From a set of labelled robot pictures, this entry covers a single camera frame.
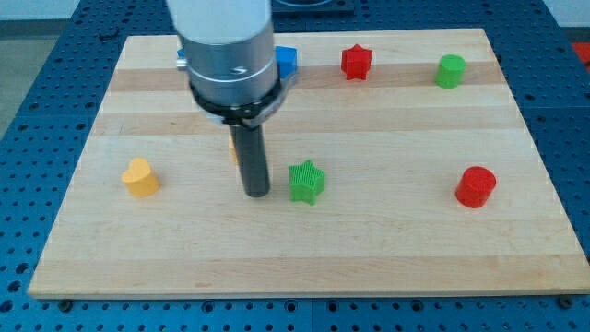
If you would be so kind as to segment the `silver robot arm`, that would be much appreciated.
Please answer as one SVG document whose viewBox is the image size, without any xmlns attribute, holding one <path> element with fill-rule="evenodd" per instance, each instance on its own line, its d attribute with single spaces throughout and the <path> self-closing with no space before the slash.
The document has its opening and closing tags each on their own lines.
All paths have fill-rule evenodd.
<svg viewBox="0 0 590 332">
<path fill-rule="evenodd" d="M 293 75 L 281 77 L 269 0 L 168 0 L 183 49 L 177 66 L 196 104 L 230 129 L 242 186 L 270 191 L 263 124 L 286 99 Z"/>
</svg>

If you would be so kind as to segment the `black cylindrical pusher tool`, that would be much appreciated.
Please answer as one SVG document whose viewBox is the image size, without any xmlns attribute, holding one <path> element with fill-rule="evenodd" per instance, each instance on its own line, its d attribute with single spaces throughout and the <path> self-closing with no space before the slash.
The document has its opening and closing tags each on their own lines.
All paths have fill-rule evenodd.
<svg viewBox="0 0 590 332">
<path fill-rule="evenodd" d="M 231 126 L 230 134 L 244 193 L 254 198 L 266 196 L 270 191 L 270 177 L 262 127 Z"/>
</svg>

